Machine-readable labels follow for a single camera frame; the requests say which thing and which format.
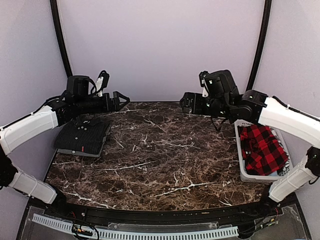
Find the red black plaid shirt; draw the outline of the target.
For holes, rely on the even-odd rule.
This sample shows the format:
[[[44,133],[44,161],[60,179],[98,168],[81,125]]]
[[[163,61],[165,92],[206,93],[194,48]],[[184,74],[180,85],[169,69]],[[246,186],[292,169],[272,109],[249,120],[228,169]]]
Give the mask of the red black plaid shirt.
[[[269,176],[285,167],[289,156],[270,127],[239,126],[238,132],[244,167],[249,175]]]

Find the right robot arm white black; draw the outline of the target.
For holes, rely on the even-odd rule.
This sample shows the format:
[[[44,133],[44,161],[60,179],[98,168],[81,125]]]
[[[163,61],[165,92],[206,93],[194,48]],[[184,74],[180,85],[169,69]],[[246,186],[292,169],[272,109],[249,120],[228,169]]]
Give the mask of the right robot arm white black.
[[[282,130],[311,147],[305,158],[268,188],[266,198],[255,205],[255,213],[266,217],[288,195],[304,184],[313,184],[320,177],[320,119],[283,103],[276,96],[247,90],[240,94],[229,70],[199,74],[202,93],[185,92],[179,104],[184,113],[219,116],[234,123],[244,120]]]

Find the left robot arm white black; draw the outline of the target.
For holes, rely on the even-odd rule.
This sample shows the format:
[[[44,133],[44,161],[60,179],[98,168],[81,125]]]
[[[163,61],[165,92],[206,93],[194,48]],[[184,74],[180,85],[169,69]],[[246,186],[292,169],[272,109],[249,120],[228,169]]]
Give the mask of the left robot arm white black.
[[[47,205],[60,218],[71,213],[66,196],[57,188],[36,179],[14,166],[8,157],[14,149],[30,139],[76,119],[84,114],[118,112],[130,98],[118,91],[110,97],[103,90],[110,75],[101,71],[97,80],[89,76],[68,77],[66,89],[60,96],[47,99],[36,111],[0,128],[0,186],[10,187]]]

